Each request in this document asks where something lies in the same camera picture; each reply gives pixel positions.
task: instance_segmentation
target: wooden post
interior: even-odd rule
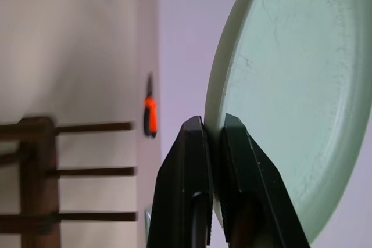
[[[20,214],[45,216],[59,212],[58,178],[47,179],[44,175],[57,169],[54,123],[50,118],[39,117],[24,118],[20,124],[30,125],[42,133],[35,142],[20,142],[19,152],[30,155],[20,162]],[[60,248],[60,224],[51,226],[47,235],[22,234],[21,247]]]

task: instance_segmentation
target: orange-handled tool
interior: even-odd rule
[[[146,136],[156,137],[158,132],[158,115],[156,107],[158,104],[152,96],[152,74],[150,74],[147,83],[147,96],[145,100],[144,113],[144,132]]]

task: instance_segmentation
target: mint green plate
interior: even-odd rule
[[[226,113],[243,121],[310,242],[342,197],[370,117],[371,3],[237,0],[214,59],[207,128],[216,141]]]

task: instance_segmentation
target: orange handle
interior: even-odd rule
[[[145,130],[153,137],[158,132],[158,115],[156,114],[156,107],[158,104],[154,99],[147,98],[145,101]]]

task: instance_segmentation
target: light purple wall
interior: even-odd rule
[[[181,124],[204,113],[214,53],[234,1],[159,0],[162,159]],[[372,138],[372,125],[366,138]],[[372,247],[371,150],[372,141],[366,141],[344,197],[313,248]],[[212,227],[212,248],[227,247],[215,217]]]
[[[210,69],[235,0],[159,0],[162,159],[181,124],[204,115]],[[211,247],[226,248],[213,216]]]

